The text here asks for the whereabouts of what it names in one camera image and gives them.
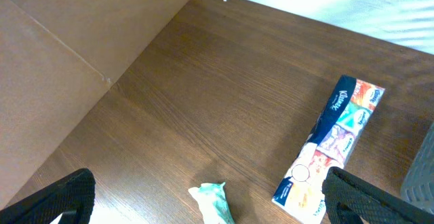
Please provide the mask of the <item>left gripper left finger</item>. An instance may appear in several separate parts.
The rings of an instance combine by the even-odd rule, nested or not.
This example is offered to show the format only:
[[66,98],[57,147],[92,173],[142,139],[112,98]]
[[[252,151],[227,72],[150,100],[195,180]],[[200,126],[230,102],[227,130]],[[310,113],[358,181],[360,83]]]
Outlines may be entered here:
[[60,223],[88,224],[94,207],[95,185],[89,169],[78,169],[1,210],[1,222],[46,224],[60,217]]

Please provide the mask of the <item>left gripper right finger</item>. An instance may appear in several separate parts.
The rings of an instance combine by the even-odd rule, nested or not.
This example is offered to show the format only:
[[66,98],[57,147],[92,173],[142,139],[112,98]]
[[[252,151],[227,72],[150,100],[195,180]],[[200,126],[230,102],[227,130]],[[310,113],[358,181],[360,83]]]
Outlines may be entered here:
[[333,224],[432,223],[429,214],[339,167],[331,167],[322,184]]

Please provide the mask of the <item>grey plastic shopping basket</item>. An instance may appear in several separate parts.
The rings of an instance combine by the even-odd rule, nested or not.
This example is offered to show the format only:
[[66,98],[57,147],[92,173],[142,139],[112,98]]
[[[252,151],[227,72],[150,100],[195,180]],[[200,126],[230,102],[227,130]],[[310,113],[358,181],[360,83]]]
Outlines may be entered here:
[[433,214],[433,124],[429,128],[401,185],[401,198]]

